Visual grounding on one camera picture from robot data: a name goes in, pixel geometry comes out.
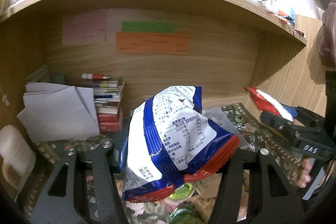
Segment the right hand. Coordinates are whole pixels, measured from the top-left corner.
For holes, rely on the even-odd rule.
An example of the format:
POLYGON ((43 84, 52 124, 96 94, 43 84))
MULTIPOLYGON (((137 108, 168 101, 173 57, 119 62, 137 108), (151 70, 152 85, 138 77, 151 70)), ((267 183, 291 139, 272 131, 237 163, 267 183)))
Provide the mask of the right hand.
POLYGON ((299 188, 305 188, 307 184, 311 181, 310 171, 312 165, 309 159, 303 159, 301 162, 301 167, 299 174, 297 176, 297 186, 299 188))

